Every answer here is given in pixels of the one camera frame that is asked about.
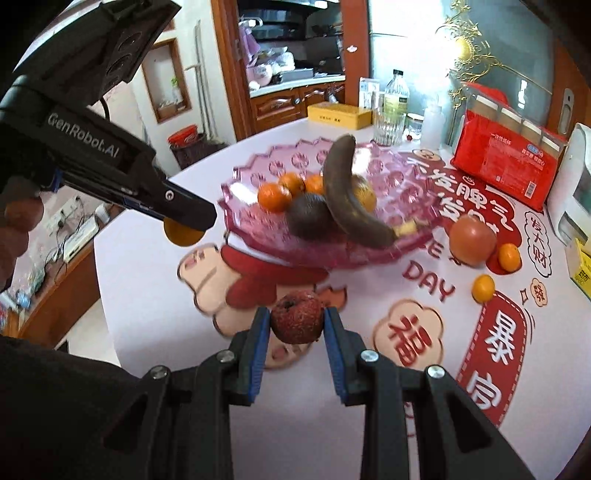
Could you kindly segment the person's left hand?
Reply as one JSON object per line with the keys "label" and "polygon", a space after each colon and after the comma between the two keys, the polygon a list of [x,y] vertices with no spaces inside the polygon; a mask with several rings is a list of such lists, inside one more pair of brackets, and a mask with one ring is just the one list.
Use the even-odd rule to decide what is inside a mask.
{"label": "person's left hand", "polygon": [[12,177],[1,193],[1,291],[10,285],[16,261],[29,246],[29,234],[44,213],[39,189],[29,180]]}

